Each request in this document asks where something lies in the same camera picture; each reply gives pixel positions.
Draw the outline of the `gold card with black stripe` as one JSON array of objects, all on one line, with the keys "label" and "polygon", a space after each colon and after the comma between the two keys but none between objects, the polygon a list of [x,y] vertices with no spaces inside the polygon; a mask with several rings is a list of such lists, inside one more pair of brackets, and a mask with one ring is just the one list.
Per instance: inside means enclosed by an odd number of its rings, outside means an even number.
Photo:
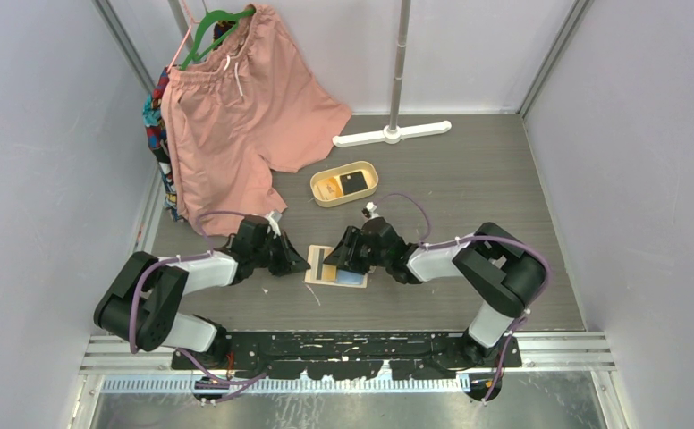
[{"label": "gold card with black stripe", "polygon": [[334,280],[335,268],[325,264],[325,259],[331,251],[332,249],[329,247],[315,247],[313,256],[314,273],[312,274],[314,280],[321,282],[330,282]]}]

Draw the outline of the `beige leather card holder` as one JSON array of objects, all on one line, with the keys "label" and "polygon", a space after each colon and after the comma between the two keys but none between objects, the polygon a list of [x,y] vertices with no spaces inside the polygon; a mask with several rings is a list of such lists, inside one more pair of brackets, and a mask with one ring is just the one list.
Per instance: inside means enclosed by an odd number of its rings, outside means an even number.
[{"label": "beige leather card holder", "polygon": [[309,252],[307,256],[307,261],[310,263],[311,268],[304,274],[304,282],[309,285],[325,285],[325,286],[335,286],[335,287],[345,287],[354,289],[365,289],[368,286],[368,276],[366,274],[357,274],[342,269],[335,268],[335,278],[330,282],[316,281],[312,278],[313,270],[313,256],[315,247],[321,247],[321,245],[310,245]]}]

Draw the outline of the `gold credit card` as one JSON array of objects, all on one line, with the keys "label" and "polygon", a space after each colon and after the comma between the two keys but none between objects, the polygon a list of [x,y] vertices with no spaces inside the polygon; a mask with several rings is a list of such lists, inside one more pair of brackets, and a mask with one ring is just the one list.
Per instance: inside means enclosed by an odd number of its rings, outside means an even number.
[{"label": "gold credit card", "polygon": [[338,178],[326,178],[316,183],[316,195],[322,201],[332,201],[343,196],[343,188]]}]

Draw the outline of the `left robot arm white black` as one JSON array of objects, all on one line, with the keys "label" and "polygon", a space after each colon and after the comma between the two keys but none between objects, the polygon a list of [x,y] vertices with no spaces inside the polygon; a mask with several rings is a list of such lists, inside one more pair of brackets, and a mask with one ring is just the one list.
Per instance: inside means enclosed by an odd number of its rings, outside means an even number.
[{"label": "left robot arm white black", "polygon": [[133,353],[169,347],[193,352],[204,367],[216,369],[229,355],[227,331],[205,317],[180,313],[183,297],[239,284],[258,269],[281,277],[309,268],[278,226],[275,213],[245,215],[221,248],[163,258],[133,253],[98,302],[93,322],[128,341]]}]

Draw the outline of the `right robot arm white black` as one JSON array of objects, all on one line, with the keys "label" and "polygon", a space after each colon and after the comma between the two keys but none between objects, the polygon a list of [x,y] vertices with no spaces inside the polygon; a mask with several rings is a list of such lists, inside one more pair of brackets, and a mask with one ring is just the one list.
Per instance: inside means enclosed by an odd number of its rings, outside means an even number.
[{"label": "right robot arm white black", "polygon": [[325,259],[328,265],[357,274],[383,268],[402,284],[463,278],[483,303],[465,331],[465,358],[488,366],[498,342],[526,314],[549,282],[546,259],[495,223],[441,243],[411,243],[382,216],[349,227]]}]

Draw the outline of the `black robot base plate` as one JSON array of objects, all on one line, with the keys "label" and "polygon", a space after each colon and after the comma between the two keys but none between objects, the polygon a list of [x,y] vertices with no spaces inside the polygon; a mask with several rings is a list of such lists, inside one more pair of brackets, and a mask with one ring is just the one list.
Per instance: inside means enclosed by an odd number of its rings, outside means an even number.
[{"label": "black robot base plate", "polygon": [[467,370],[522,365],[518,342],[504,336],[491,349],[458,332],[232,332],[222,351],[198,354],[208,370],[240,378],[370,380],[388,366],[395,381],[453,379]]}]

